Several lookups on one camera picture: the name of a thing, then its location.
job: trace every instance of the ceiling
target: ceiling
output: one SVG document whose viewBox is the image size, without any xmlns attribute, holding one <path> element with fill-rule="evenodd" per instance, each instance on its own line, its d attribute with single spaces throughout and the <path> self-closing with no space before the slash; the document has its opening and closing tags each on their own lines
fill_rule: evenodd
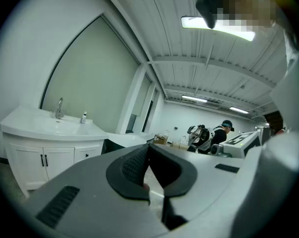
<svg viewBox="0 0 299 238">
<path fill-rule="evenodd" d="M 186 94 L 207 99 L 205 107 L 230 113 L 234 106 L 259 120 L 277 110 L 269 93 L 286 73 L 284 33 L 278 25 L 259 28 L 249 42 L 182 28 L 182 16 L 200 16 L 196 0 L 111 1 L 134 31 L 169 102 L 196 105 L 181 98 Z"/>
</svg>

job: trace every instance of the sink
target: sink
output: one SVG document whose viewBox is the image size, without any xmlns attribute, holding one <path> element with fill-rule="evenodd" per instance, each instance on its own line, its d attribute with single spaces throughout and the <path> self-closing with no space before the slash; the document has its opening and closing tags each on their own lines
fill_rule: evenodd
<svg viewBox="0 0 299 238">
<path fill-rule="evenodd" d="M 80 123 L 80 118 L 64 116 L 62 119 L 50 117 L 50 112 L 19 106 L 0 123 L 2 132 L 45 140 L 78 141 L 101 140 L 109 136 L 93 121 Z"/>
<path fill-rule="evenodd" d="M 59 119 L 35 119 L 34 127 L 46 133 L 53 134 L 73 134 L 73 135 L 88 135 L 83 126 L 72 121 Z"/>
</svg>

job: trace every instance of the faucet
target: faucet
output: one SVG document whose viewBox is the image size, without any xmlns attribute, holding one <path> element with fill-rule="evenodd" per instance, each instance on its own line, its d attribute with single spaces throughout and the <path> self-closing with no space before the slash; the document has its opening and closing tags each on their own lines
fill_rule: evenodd
<svg viewBox="0 0 299 238">
<path fill-rule="evenodd" d="M 56 115 L 55 115 L 55 117 L 57 119 L 60 119 L 60 118 L 63 117 L 63 113 L 61 111 L 62 102 L 63 102 L 63 97 L 61 97 L 59 102 L 58 102 L 58 109 L 56 110 Z"/>
</svg>

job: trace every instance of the man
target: man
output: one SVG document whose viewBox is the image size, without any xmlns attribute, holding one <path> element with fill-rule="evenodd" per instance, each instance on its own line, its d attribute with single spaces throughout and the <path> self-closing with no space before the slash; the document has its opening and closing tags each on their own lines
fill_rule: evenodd
<svg viewBox="0 0 299 238">
<path fill-rule="evenodd" d="M 215 135 L 212 138 L 211 144 L 208 147 L 208 149 L 204 150 L 204 151 L 198 149 L 198 152 L 202 153 L 202 154 L 208 154 L 208 152 L 211 150 L 211 147 L 212 147 L 213 144 L 219 144 L 219 143 L 224 142 L 224 141 L 227 140 L 227 134 L 230 131 L 234 131 L 232 122 L 230 120 L 224 120 L 220 126 L 217 126 L 217 127 L 214 128 Z M 188 152 L 195 152 L 195 148 L 192 145 L 190 145 L 187 151 Z"/>
</svg>

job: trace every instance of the fluorescent light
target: fluorescent light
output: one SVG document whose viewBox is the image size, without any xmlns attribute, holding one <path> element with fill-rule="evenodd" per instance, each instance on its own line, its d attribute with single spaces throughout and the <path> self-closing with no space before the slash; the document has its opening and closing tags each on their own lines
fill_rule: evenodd
<svg viewBox="0 0 299 238">
<path fill-rule="evenodd" d="M 201 101 L 201 102 L 207 102 L 207 100 L 203 100 L 203 99 L 199 99 L 199 98 L 195 98 L 195 97 L 191 97 L 191 96 L 183 95 L 182 97 L 184 99 L 189 99 L 189 100 L 194 100 L 194 101 Z"/>
<path fill-rule="evenodd" d="M 238 109 L 238 108 L 235 108 L 235 107 L 230 107 L 231 110 L 234 110 L 234 111 L 237 111 L 237 112 L 240 112 L 240 113 L 243 113 L 243 114 L 248 114 L 247 111 L 245 110 L 242 110 L 242 109 Z"/>
<path fill-rule="evenodd" d="M 203 28 L 211 30 L 201 17 L 182 17 L 181 24 L 183 28 Z M 255 37 L 255 33 L 252 31 L 247 31 L 245 26 L 232 26 L 229 25 L 227 20 L 218 19 L 215 27 L 212 30 L 233 34 L 250 42 Z"/>
</svg>

